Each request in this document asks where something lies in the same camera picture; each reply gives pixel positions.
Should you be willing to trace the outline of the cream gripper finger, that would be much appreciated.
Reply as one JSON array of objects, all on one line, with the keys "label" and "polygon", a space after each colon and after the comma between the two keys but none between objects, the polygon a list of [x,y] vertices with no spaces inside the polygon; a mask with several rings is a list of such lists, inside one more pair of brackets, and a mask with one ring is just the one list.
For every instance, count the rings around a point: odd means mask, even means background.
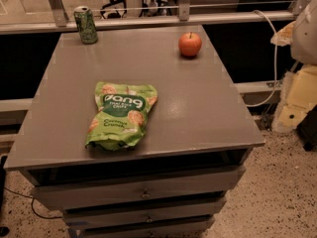
[{"label": "cream gripper finger", "polygon": [[291,22],[284,26],[281,30],[276,32],[270,42],[274,45],[284,47],[291,44],[292,41],[292,33],[294,28],[295,22]]},{"label": "cream gripper finger", "polygon": [[305,64],[297,73],[288,71],[282,81],[272,130],[279,133],[294,130],[316,105],[317,66]]}]

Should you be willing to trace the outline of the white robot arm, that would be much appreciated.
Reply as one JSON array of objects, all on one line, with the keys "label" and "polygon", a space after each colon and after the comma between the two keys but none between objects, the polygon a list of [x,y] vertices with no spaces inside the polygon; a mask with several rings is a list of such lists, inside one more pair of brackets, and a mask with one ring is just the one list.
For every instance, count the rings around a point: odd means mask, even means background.
[{"label": "white robot arm", "polygon": [[270,42],[280,47],[290,45],[291,56],[302,63],[298,72],[284,75],[272,121],[273,131],[288,133],[317,105],[317,0],[311,0]]}]

